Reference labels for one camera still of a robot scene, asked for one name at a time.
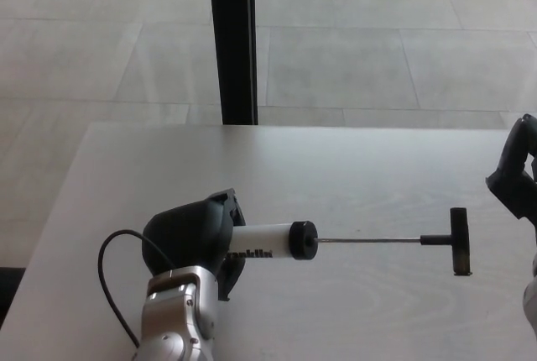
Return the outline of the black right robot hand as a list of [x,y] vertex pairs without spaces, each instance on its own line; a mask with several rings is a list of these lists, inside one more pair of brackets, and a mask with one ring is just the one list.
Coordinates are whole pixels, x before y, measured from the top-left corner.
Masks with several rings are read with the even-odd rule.
[[487,188],[517,218],[536,227],[536,118],[526,113],[511,128]]

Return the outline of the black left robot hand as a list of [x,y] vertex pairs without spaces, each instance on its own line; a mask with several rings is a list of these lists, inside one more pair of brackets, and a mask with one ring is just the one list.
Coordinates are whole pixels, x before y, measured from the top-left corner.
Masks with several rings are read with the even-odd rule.
[[143,236],[158,247],[142,244],[144,263],[153,276],[188,266],[207,269],[216,276],[218,299],[228,301],[245,261],[227,254],[234,228],[245,225],[233,189],[161,212],[143,229]]

